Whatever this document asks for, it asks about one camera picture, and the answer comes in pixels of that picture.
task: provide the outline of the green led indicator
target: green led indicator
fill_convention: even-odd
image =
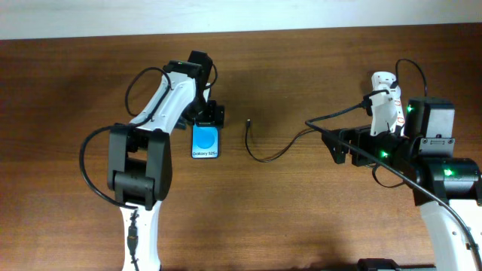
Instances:
[[[452,176],[452,175],[453,175],[453,171],[450,170],[450,169],[444,169],[444,174],[445,174],[446,176]]]

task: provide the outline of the wooden table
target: wooden table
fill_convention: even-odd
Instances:
[[[130,120],[124,92],[139,71],[191,50],[209,52],[218,67],[212,98],[226,106],[226,126],[217,160],[191,159],[190,130],[172,134],[158,242],[165,269],[433,263],[407,187],[388,190],[365,167],[334,164],[315,133],[275,163],[257,163],[244,148],[245,121],[253,151],[268,156],[307,118],[359,102],[371,73],[393,72],[406,57],[424,68],[430,96],[455,104],[455,155],[482,164],[481,48],[481,24],[0,41],[0,269],[121,270],[121,213],[84,183],[79,147],[92,130]],[[403,64],[400,73],[403,102],[421,96],[418,71]],[[133,110],[159,81],[155,72],[140,80]],[[325,125],[366,123],[358,110]],[[93,140],[87,168],[110,193],[107,147],[107,134]]]

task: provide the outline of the white background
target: white background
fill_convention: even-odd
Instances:
[[[482,21],[482,0],[0,0],[0,38]]]

